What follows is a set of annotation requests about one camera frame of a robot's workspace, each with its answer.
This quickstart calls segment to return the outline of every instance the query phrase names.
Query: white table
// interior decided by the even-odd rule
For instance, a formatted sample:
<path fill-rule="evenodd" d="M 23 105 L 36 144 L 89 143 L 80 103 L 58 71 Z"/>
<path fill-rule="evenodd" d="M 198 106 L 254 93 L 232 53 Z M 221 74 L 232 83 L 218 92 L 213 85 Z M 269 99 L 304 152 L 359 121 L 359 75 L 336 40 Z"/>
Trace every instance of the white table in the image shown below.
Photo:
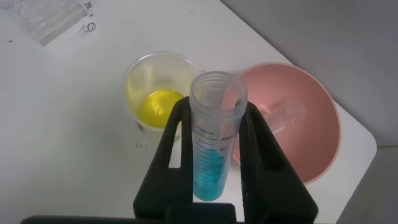
<path fill-rule="evenodd" d="M 123 73 L 136 58 L 168 50 L 231 73 L 289 63 L 218 1 L 98 1 L 91 12 L 46 48 L 0 12 L 2 223 L 34 214 L 134 217 L 132 202 L 157 144 L 121 105 Z M 90 21 L 96 30 L 84 33 Z M 338 156 L 307 185 L 318 223 L 337 221 L 376 153 L 371 133 L 337 108 Z M 217 202 L 234 203 L 243 220 L 237 166 Z"/>

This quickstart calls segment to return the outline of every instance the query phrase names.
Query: plastic graduated cylinder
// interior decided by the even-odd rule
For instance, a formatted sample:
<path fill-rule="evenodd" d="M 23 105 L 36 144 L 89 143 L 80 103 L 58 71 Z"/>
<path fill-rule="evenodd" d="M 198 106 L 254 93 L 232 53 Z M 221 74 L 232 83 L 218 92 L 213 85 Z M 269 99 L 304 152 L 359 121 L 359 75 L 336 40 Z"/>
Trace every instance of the plastic graduated cylinder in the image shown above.
<path fill-rule="evenodd" d="M 246 105 L 246 87 L 231 74 L 206 72 L 192 83 L 193 193 L 200 200 L 223 193 Z"/>

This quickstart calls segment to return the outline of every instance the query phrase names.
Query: black holder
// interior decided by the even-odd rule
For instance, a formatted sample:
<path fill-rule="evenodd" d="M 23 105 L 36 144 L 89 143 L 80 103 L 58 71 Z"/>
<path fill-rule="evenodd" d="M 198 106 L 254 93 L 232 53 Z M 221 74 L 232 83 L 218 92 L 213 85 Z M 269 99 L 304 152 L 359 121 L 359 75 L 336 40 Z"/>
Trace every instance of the black holder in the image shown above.
<path fill-rule="evenodd" d="M 180 168 L 169 168 L 182 121 Z M 318 207 L 280 149 L 260 111 L 248 103 L 239 129 L 245 223 L 313 223 Z M 136 219 L 35 216 L 38 223 L 236 223 L 228 203 L 193 203 L 192 123 L 189 97 L 170 114 L 156 154 L 133 203 Z"/>

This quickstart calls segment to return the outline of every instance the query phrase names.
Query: blue liquid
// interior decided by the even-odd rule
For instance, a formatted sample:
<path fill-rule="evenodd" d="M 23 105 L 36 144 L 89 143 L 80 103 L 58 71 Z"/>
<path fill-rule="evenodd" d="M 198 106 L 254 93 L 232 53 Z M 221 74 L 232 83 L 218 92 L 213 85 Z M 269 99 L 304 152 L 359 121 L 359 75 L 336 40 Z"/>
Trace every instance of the blue liquid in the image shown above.
<path fill-rule="evenodd" d="M 217 151 L 193 145 L 193 194 L 207 202 L 216 200 L 225 186 L 225 159 Z"/>

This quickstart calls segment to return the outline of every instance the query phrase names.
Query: plastic beaker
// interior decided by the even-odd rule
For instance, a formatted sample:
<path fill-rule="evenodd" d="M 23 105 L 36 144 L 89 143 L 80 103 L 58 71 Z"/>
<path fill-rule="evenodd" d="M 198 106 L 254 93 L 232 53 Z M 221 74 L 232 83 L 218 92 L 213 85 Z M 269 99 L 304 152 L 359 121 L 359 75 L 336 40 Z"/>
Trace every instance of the plastic beaker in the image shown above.
<path fill-rule="evenodd" d="M 189 95 L 193 79 L 203 72 L 172 52 L 154 52 L 132 63 L 124 76 L 124 104 L 140 130 L 160 138 L 174 103 Z M 157 98 L 150 99 L 154 93 Z"/>
<path fill-rule="evenodd" d="M 226 72 L 206 72 L 192 82 L 189 100 L 193 193 L 201 200 L 212 201 L 224 190 L 248 91 L 239 77 Z"/>

